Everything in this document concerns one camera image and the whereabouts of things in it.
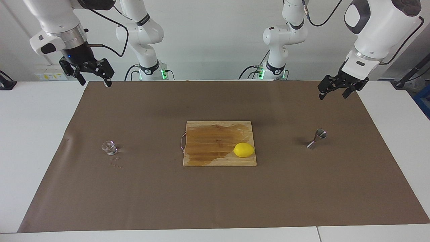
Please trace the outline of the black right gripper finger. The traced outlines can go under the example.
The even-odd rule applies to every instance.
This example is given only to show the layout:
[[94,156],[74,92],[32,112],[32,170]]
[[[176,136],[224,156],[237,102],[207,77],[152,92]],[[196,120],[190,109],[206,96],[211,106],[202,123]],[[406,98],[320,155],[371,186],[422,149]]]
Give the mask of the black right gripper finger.
[[66,58],[60,58],[60,66],[63,69],[63,73],[66,76],[71,76],[84,86],[86,84],[86,80],[81,74],[81,65],[79,64],[71,64],[69,63]]
[[102,78],[107,88],[112,86],[114,70],[107,59],[88,61],[88,69],[90,73]]

